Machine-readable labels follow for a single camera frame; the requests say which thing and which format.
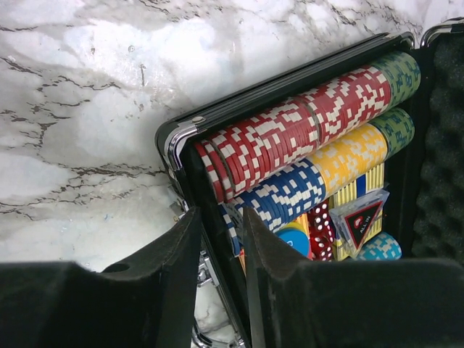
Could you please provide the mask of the blue playing card deck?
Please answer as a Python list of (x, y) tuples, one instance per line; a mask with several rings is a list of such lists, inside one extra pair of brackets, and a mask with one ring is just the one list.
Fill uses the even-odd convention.
[[(384, 163), (375, 166), (365, 174), (361, 175), (355, 181), (338, 190), (328, 200), (330, 209), (341, 206), (356, 200), (361, 196), (382, 189), (384, 187)], [(332, 246), (333, 258), (337, 261), (342, 261), (348, 258), (348, 254), (343, 245), (343, 239), (339, 232), (334, 228), (334, 242)]]

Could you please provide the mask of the red triangular dealer button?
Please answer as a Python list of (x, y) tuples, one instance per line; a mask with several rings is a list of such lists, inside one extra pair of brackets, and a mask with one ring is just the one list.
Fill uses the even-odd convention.
[(388, 191), (381, 188), (329, 210), (337, 236), (341, 238), (350, 257), (359, 254), (389, 195)]

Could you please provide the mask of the blue small blind button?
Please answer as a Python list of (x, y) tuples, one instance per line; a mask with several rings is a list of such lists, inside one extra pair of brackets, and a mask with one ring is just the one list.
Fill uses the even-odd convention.
[(276, 236), (306, 258), (311, 256), (310, 239), (303, 231), (296, 228), (286, 228), (277, 232)]

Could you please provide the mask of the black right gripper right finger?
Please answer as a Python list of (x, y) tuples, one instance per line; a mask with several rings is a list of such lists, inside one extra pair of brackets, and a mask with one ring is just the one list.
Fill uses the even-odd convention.
[(320, 262), (244, 211), (253, 347), (461, 347), (463, 268), (443, 259)]

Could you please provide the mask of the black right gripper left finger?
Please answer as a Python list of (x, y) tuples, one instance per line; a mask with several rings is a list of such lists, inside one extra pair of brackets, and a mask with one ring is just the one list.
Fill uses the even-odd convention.
[(1, 265), (3, 347), (189, 347), (202, 219), (168, 232), (102, 272), (75, 262)]

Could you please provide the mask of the yellow big blind button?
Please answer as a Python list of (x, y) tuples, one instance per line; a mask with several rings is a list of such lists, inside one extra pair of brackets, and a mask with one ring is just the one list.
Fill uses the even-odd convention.
[(298, 222), (291, 222), (280, 228), (276, 234), (278, 233), (283, 233), (286, 230), (297, 230), (303, 232), (305, 235), (307, 235), (307, 229), (305, 228), (304, 225)]

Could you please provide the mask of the black poker chip case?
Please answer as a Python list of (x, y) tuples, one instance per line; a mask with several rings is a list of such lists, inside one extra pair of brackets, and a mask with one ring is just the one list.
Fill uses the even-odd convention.
[[(154, 137), (184, 209), (202, 211), (199, 278), (253, 347), (244, 211), (307, 229), (320, 262), (443, 259), (463, 268), (463, 19), (416, 43), (382, 33), (162, 124)], [(334, 259), (328, 200), (384, 163), (390, 193), (356, 257)], [(234, 257), (219, 204), (239, 207)]]

